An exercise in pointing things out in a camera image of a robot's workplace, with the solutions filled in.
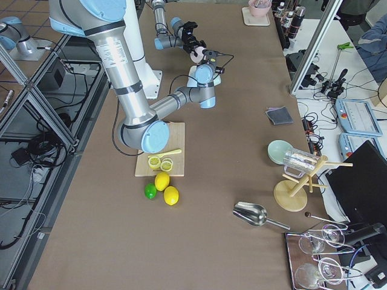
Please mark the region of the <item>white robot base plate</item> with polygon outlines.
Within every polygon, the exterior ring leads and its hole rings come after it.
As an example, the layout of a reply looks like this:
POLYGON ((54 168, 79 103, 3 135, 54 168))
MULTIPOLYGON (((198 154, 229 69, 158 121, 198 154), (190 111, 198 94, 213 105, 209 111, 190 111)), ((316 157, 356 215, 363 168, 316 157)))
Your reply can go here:
POLYGON ((148 100, 155 100, 158 98, 162 76, 162 71, 153 70, 152 73, 149 74, 149 77, 146 79, 144 84, 144 92, 148 100))

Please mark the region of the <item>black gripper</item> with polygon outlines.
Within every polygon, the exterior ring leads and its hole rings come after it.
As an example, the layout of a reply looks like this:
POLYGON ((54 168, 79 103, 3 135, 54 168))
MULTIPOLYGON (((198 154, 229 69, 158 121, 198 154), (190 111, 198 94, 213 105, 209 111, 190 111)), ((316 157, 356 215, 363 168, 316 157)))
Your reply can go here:
POLYGON ((193 32, 198 27, 198 24, 194 21, 188 21, 182 26, 181 40, 183 41, 183 50, 188 54, 194 53, 198 47, 206 48, 206 43, 203 40, 198 40, 193 32))
POLYGON ((223 55, 224 54, 219 51, 204 50, 202 64, 210 66, 214 74, 222 75, 225 72, 225 68, 217 65, 217 58, 223 55))

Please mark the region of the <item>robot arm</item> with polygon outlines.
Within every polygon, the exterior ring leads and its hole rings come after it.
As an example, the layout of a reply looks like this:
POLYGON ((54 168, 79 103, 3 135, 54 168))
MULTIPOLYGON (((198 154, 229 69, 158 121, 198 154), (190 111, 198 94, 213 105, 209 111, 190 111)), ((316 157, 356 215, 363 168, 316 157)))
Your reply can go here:
POLYGON ((147 153, 164 149, 169 139, 169 127, 163 118, 179 110, 187 103, 199 103, 201 108, 216 104, 215 81, 220 79, 224 68, 217 66, 220 52, 210 50, 193 34, 196 22, 182 22, 173 18, 168 35, 164 15, 165 1, 153 1, 155 27, 158 37, 155 47, 159 50, 181 47, 197 64, 193 74, 195 86, 177 88, 156 103, 150 105, 146 98, 142 78, 138 75, 131 48, 141 48, 142 41, 128 45, 126 30, 138 33, 138 17, 131 1, 50 1, 49 13, 52 29, 72 36, 91 40, 105 72, 125 112, 117 135, 126 146, 147 153))
POLYGON ((155 19, 156 37, 154 44, 156 49, 179 47, 188 54, 192 53, 197 56, 199 48, 205 49, 207 47, 205 41, 198 40, 194 35, 194 29, 198 27, 198 24, 194 21, 183 22, 179 17, 174 17, 168 25, 165 6, 169 2, 172 1, 150 1, 155 19))

